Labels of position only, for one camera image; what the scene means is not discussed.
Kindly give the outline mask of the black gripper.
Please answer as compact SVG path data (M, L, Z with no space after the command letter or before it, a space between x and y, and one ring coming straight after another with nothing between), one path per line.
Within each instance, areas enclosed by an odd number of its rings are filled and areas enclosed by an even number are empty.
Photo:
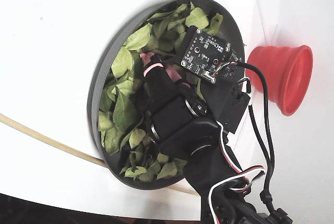
M151 94L147 119L155 140L196 141L217 138L221 130L236 132L250 101L237 82L201 79L196 91L159 54L140 53L140 58Z

